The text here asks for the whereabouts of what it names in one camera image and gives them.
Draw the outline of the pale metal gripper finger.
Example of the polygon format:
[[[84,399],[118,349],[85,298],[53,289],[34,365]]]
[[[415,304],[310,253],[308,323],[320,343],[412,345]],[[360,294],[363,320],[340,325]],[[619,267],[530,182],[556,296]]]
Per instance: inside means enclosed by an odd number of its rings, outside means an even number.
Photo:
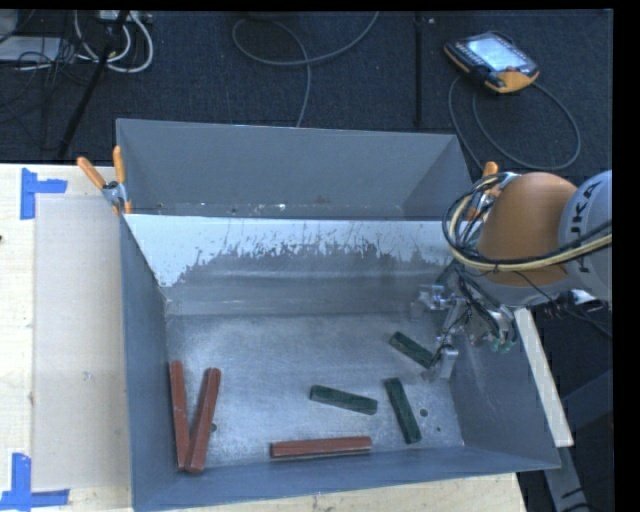
[[[453,373],[458,355],[459,351],[454,346],[442,346],[438,351],[435,362],[429,369],[428,380],[430,382],[440,380],[448,381]]]
[[[420,285],[417,295],[411,303],[413,311],[442,311],[449,309],[455,302],[455,295],[441,284]]]

